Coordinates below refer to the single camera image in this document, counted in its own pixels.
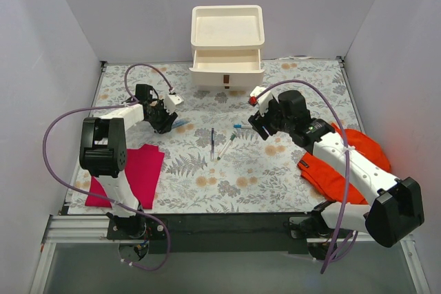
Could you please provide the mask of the light blue translucent pen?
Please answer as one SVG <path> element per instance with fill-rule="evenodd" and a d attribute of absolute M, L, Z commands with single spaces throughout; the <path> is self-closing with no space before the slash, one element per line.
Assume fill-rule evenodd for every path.
<path fill-rule="evenodd" d="M 176 129 L 177 127 L 184 126 L 189 123 L 189 120 L 180 119 L 173 123 L 172 129 Z"/>

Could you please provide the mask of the white teal capped marker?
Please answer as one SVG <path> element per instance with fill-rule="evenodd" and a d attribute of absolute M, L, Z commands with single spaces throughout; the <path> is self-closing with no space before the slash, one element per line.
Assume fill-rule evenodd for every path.
<path fill-rule="evenodd" d="M 233 128 L 235 128 L 235 129 L 253 129 L 253 127 L 251 125 L 239 125 L 239 124 L 233 125 Z"/>

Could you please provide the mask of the white green pen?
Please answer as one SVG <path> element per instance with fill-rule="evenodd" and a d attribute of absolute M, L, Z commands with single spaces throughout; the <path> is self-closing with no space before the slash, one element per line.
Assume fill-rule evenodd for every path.
<path fill-rule="evenodd" d="M 221 149 L 219 155 L 217 156 L 217 160 L 221 160 L 223 158 L 223 156 L 225 155 L 225 153 L 227 152 L 227 150 L 230 148 L 230 146 L 232 145 L 234 139 L 236 138 L 236 134 L 232 134 L 229 138 L 229 140 L 227 141 L 226 145 Z"/>

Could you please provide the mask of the dark blue pen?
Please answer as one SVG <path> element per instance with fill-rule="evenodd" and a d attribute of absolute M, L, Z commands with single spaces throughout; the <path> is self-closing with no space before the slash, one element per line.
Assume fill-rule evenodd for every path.
<path fill-rule="evenodd" d="M 214 128 L 211 128 L 211 135 L 210 135 L 210 160 L 215 161 L 215 142 L 214 142 L 214 135 L 215 131 Z"/>

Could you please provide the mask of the white top drawer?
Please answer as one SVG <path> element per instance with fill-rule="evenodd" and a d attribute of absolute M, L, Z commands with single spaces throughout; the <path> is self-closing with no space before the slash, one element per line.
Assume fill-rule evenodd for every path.
<path fill-rule="evenodd" d="M 196 50 L 189 71 L 201 90 L 254 88 L 265 73 L 260 50 Z"/>

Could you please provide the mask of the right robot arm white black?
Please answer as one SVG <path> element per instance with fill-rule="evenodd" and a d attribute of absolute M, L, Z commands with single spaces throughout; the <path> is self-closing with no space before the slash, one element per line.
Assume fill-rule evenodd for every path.
<path fill-rule="evenodd" d="M 308 156 L 341 175 L 348 174 L 351 185 L 367 201 L 344 206 L 344 213 L 336 200 L 318 205 L 303 222 L 310 224 L 316 235 L 327 237 L 339 224 L 345 230 L 368 233 L 378 244 L 390 248 L 424 223 L 420 185 L 411 177 L 395 177 L 353 147 L 345 147 L 342 135 L 329 123 L 311 117 L 299 91 L 289 90 L 274 97 L 257 86 L 249 102 L 258 106 L 249 123 L 263 140 L 278 132 L 289 134 Z"/>

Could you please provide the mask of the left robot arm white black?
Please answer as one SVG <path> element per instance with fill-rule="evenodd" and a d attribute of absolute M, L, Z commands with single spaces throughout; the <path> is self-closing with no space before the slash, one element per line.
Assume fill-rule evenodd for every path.
<path fill-rule="evenodd" d="M 79 162 L 92 177 L 86 203 L 93 207 L 110 206 L 108 218 L 118 230 L 133 239 L 147 229 L 145 217 L 151 209 L 165 154 L 154 145 L 127 148 L 126 132 L 140 122 L 147 122 L 157 134 L 171 131 L 182 98 L 168 94 L 154 96 L 154 88 L 136 86 L 137 103 L 125 105 L 97 118 L 85 118 L 82 126 Z"/>

